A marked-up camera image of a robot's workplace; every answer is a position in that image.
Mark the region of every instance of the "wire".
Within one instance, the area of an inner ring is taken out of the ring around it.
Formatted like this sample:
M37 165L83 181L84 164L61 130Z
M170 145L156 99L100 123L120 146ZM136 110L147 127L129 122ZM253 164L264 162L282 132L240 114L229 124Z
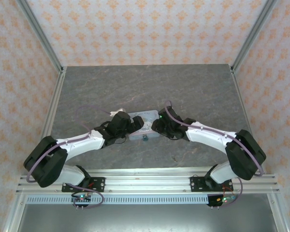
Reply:
M258 161L256 160L256 158L252 155L252 153L239 141L237 140L236 138L234 138L233 136L230 136L228 134L225 134L223 132L220 132L214 128L208 128L208 127L199 127L199 126L195 126L195 125L189 125L189 124L186 124L186 123L183 123L179 120L177 120L176 118L174 118L169 110L167 109L167 106L168 104L170 106L172 106L172 102L170 100L167 100L165 102L165 106L164 106L164 109L166 111L166 113L168 114L168 116L175 122L177 122L178 124L180 125L183 125L183 126L186 126L186 127L191 127L191 128L196 128L196 129L201 129L201 130L205 130L205 131L210 131L210 132L214 132L216 134L219 134L219 135L222 135L222 136L227 136L228 138L232 139L233 141L235 141L237 144L239 144L239 146L246 151L246 153L250 156L250 158L252 159L252 161L255 163L255 165L258 167L260 173L259 174L254 174L255 176L262 176L264 174L264 170L263 168L261 167L261 165L259 165Z
M102 193L96 191L96 190L93 190L93 189L88 189L88 188L82 188L82 187L78 187L78 186L75 186L75 185L71 185L71 184L67 184L69 186L71 186L72 188L75 188L75 189L80 189L80 190L85 190L85 191L88 191L88 192L93 192L93 193L97 193L101 196L101 201L98 203L98 204L94 204L94 205L91 205L91 206L87 206L85 207L84 209L92 209L92 208L95 208L99 205L101 205L103 202L104 202L104 196L102 195ZM76 201L79 200L80 197L77 197L73 200L73 206L77 209L78 206L76 205Z
M120 143L114 143L114 144L123 144L126 140L127 140L127 137L125 137L125 140L124 140L123 142L120 142Z
M223 188L223 197L224 197L224 194L226 192L226 188L224 187L224 185L222 185L222 188Z
M79 139L72 139L72 140L67 140L67 141L65 141L65 142L62 142L62 143L59 143L59 144L56 144L56 145L54 145L53 147L51 147L50 149L48 149L47 151L45 151L44 153L43 153L43 155L41 155L41 157L34 163L34 165L31 167L31 169L30 169L30 171L28 172L28 174L27 174L27 178L26 178L26 180L27 180L27 182L28 183L35 183L36 181L35 180L30 180L30 176L31 176L31 174L33 173L33 171L34 171L34 169L38 166L38 164L45 158L45 156L47 156L50 152L52 152L53 150L55 150L57 147L60 147L61 145L64 145L64 144L70 144L70 143L75 143L75 142L79 142L79 141L82 141L82 140L85 140L85 139L87 139L87 138L89 138L90 137L90 135L91 135L91 129L89 129L85 124L83 124L82 122L81 122L81 120L78 118L78 111L80 110L80 109L82 109L82 108L85 108L85 107L91 107L91 108L94 108L94 109L97 109L97 110L100 110L100 111L102 111L102 112L104 112L104 113L106 113L106 114L111 114L110 112L107 112L107 111L105 111L105 110L103 110L103 109L101 109L101 108L99 108L99 107L97 107L97 106L95 106L95 105L83 105L83 106L80 106L76 111L75 111L75 120L81 125L81 126L83 126L85 129L87 129L88 130L88 134L86 135L86 136L84 136L84 137L82 137L82 138L79 138Z
M229 187L225 187L225 186L223 186L223 196L224 196L224 194L225 194L225 192L226 192L226 189L228 189L228 190L230 190L230 192L233 194L233 196L235 196L235 194L233 193L233 191L232 191L232 189L231 188L229 188Z
M237 198L235 198L235 200L234 201L232 201L231 203L229 203L229 204L226 204L226 205L222 205L222 206L218 206L218 207L215 207L215 208L225 208L225 207L227 207L227 206L229 206L229 205L231 205L231 204L233 204L233 203L235 203L237 200L238 200L238 198L242 195L242 193L243 193L243 182L242 182L242 180L241 180L241 178L237 178L238 180L239 180L239 182L240 182L240 185L241 185L241 189L240 189L240 193L237 195ZM221 194L208 194L208 196L220 196Z

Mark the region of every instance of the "purple cable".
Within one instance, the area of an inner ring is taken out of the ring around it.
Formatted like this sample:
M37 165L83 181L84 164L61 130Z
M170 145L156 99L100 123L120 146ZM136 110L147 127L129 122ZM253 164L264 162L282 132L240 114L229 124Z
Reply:
M176 118L174 118L171 114L170 114L170 112L168 111L168 109L167 109L167 105L168 105L168 103L170 104L170 106L172 106L172 102L170 101L170 100L167 100L166 102L165 102L165 107L164 107L164 109L165 109L165 111L166 111L166 113L168 114L168 116L173 120L173 121L175 121L175 122L177 122L178 124L180 124L180 125L184 125L184 126L186 126L186 127L191 127L191 128L196 128L196 129L201 129L201 130L205 130L205 131L211 131L211 132L214 132L214 133L216 133L216 134L219 134L219 135L222 135L222 136L227 136L229 139L232 139L233 141L235 141L237 144L239 144L239 146L243 149L243 150L245 150L246 151L246 153L250 156L250 158L252 159L252 161L255 163L255 165L258 167L258 169L259 169L259 171L260 171L260 174L254 174L255 176L262 176L263 174L264 174L264 170L263 170L263 168L259 165L259 163L258 163L258 161L256 160L256 158L254 158L254 156L251 154L251 152L240 142L240 141L238 141L236 138L234 138L234 137L232 137L232 136L230 136L230 135L228 135L228 134L224 134L224 133L222 133L222 132L220 132L220 131L218 131L218 130L215 130L215 129L212 129L212 128L207 128L207 127L203 127L203 128L201 128L201 127L199 127L199 126L194 126L194 125L189 125L189 124L186 124L186 123L183 123L183 122L181 122L181 121L179 121L179 120L177 120Z
M67 185L70 185L71 187L73 187L73 188L75 188L75 189L86 190L86 191L88 191L88 192L94 192L94 193L97 193L97 194L99 194L99 195L101 196L101 201L100 201L98 204L94 204L94 205L91 205L91 206L87 206L87 207L85 207L84 209L92 209L92 208L95 208L95 207L101 205L101 204L104 202L104 196L103 196L100 192L98 192L98 191L96 191L96 190L88 189L88 188L82 188L82 187L78 187L78 186L71 185L71 184L67 184ZM75 198L75 199L73 200L73 206L74 206L76 209L77 209L77 204L76 204L75 202L76 202L78 199L80 199L80 197L77 197L77 198Z
M27 174L27 182L28 183L35 183L36 181L35 180L30 180L30 176L31 174L33 173L34 169L38 166L38 164L45 158L45 156L47 156L50 152L52 152L53 150L55 150L57 147L61 146L61 145L64 145L64 144L70 144L70 143L75 143L75 142L79 142L79 141L82 141L82 140L85 140L86 138L88 138L90 135L91 135L91 129L89 129L85 124L83 124L81 122L81 120L78 118L78 111L82 108L87 108L87 107L91 107L91 108L94 108L94 109L97 109L97 110L100 110L106 114L111 114L110 112L107 112L106 110L103 110L95 105L82 105L80 106L76 111L75 111L75 120L81 124L84 128L86 128L88 130L88 134L86 136L84 136L83 138L79 138L79 139L73 139L73 140L68 140L66 142L62 142L62 143L59 143L59 144L56 144L55 146L51 147L50 149L48 149L47 151L44 152L43 155L41 155L41 157L34 163L34 165L32 166L32 168L30 169L30 171L28 172Z

